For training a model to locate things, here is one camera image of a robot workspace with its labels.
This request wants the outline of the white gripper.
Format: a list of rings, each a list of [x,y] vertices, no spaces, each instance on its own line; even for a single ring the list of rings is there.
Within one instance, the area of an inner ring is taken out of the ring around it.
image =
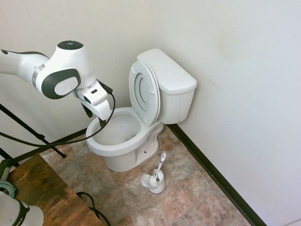
[[[86,115],[92,118],[94,113],[99,117],[100,128],[105,127],[105,120],[109,118],[111,113],[107,96],[108,93],[98,81],[87,88],[75,89],[75,97],[81,102]]]

